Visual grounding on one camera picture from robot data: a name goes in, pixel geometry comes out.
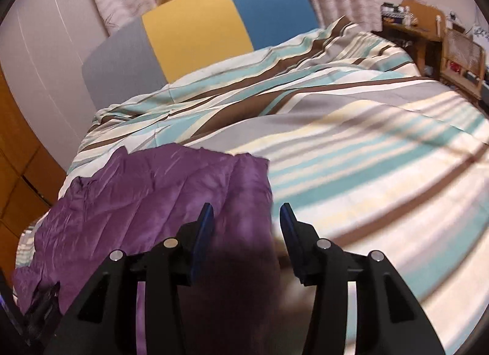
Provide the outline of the wooden chair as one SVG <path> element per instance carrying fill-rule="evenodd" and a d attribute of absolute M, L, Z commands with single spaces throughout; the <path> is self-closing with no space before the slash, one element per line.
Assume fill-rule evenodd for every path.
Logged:
<path fill-rule="evenodd" d="M 442 46 L 441 79 L 480 100 L 485 63 L 485 50 L 479 44 L 461 32 L 447 28 Z"/>

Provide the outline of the purple quilted down jacket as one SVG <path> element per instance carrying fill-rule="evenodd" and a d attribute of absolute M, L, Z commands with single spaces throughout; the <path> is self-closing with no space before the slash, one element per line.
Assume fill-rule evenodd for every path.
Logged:
<path fill-rule="evenodd" d="M 299 354 L 310 317 L 287 296 L 271 223 L 269 163 L 168 144 L 119 149 L 91 177 L 78 177 L 34 237 L 29 265 L 13 272 L 21 311 L 58 285 L 67 310 L 111 251 L 151 250 L 212 205 L 215 228 L 196 282 L 179 289 L 185 337 L 195 354 Z"/>

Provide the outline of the grey yellow blue headboard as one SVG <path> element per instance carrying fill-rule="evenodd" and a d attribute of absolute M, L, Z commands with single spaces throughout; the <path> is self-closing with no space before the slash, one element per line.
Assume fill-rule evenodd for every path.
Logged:
<path fill-rule="evenodd" d="M 82 76 L 102 109 L 318 26 L 309 0 L 171 0 L 110 35 Z"/>

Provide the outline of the striped bed duvet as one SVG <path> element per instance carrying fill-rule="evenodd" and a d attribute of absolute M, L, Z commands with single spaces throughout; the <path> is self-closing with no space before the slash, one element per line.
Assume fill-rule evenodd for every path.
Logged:
<path fill-rule="evenodd" d="M 119 149 L 177 144 L 269 163 L 278 211 L 348 251 L 381 249 L 448 354 L 488 305 L 488 120 L 346 18 L 99 110 L 61 187 Z"/>

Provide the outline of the orange wooden wardrobe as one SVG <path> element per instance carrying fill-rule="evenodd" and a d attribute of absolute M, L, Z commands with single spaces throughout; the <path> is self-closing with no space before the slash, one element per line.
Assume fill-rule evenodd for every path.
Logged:
<path fill-rule="evenodd" d="M 1 77 L 1 271 L 12 281 L 23 231 L 56 203 L 65 172 L 23 117 Z"/>

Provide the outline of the wooden desk with clutter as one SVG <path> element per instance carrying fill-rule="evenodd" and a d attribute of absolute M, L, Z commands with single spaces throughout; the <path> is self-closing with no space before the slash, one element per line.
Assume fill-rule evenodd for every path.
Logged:
<path fill-rule="evenodd" d="M 381 35 L 410 42 L 404 46 L 424 75 L 426 66 L 431 67 L 431 76 L 440 79 L 443 37 L 446 17 L 442 10 L 419 0 L 403 0 L 400 4 L 385 2 L 381 6 Z"/>

